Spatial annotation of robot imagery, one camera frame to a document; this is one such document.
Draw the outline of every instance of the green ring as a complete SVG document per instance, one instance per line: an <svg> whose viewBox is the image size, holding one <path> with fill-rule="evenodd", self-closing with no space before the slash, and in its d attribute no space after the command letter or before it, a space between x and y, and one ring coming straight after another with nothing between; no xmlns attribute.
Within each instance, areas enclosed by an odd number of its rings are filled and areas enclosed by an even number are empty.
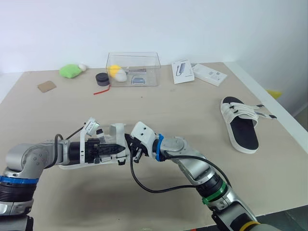
<svg viewBox="0 0 308 231"><path fill-rule="evenodd" d="M213 193L212 195L208 196L207 198L202 197L202 202L204 205L208 205L208 203L213 200L214 198L218 197L219 195L221 195L225 189L226 189L226 183L223 181L222 185L220 187L220 189L218 189L215 193Z"/></svg>

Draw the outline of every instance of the white box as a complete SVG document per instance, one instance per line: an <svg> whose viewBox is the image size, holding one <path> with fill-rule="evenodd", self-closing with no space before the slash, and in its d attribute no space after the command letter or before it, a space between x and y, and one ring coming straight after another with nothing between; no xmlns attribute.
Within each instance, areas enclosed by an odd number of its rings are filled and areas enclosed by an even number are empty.
<svg viewBox="0 0 308 231"><path fill-rule="evenodd" d="M201 79L210 84L213 84L216 87L218 87L222 83L222 81L224 81L225 78L227 77L226 74L201 64L196 64L192 68L192 70L196 78Z"/></svg>
<svg viewBox="0 0 308 231"><path fill-rule="evenodd" d="M193 69L189 60L173 62L171 66L174 84L194 81Z"/></svg>

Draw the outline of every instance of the white slipper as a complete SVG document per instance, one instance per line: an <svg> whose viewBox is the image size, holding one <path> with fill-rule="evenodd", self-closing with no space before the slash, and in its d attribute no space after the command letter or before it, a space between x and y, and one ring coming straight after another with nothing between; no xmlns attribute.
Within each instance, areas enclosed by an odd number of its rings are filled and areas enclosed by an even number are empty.
<svg viewBox="0 0 308 231"><path fill-rule="evenodd" d="M225 120L233 147L242 153L253 154L259 143L255 132L259 116L276 119L276 116L255 112L264 105L249 106L237 98L226 97L220 103L220 111Z"/></svg>

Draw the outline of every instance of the brown square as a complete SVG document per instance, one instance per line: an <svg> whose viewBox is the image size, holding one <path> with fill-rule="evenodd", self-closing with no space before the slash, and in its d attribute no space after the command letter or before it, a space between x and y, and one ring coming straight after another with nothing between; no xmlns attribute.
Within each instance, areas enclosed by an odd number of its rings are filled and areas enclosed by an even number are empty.
<svg viewBox="0 0 308 231"><path fill-rule="evenodd" d="M56 88L57 86L51 82L51 81L47 81L45 83L41 83L38 85L38 89L40 89L41 92L45 93L51 89Z"/></svg>

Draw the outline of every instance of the beige table surface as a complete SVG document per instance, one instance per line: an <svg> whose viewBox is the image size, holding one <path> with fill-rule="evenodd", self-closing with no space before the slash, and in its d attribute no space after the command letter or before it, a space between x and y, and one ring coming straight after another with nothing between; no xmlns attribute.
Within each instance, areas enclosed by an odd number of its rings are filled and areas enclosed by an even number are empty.
<svg viewBox="0 0 308 231"><path fill-rule="evenodd" d="M246 104L260 101L224 64L206 65L228 75L219 88L199 79L174 85L170 66L162 66L158 87L112 88L95 96L100 90L95 75L103 69L89 69L74 79L57 71L24 73L0 104L0 169L16 144L53 139L56 133L67 136L90 116L104 126L126 123L127 132L142 121L166 137L186 138L225 171L256 215L308 204L308 155L277 120L262 118L256 128L259 150L234 150L220 100L234 96ZM37 85L47 80L57 88L41 93ZM143 157L135 168L152 189L188 183L169 161ZM30 215L37 231L180 231L214 223L196 190L148 193L134 182L129 165L49 168L34 198Z"/></svg>

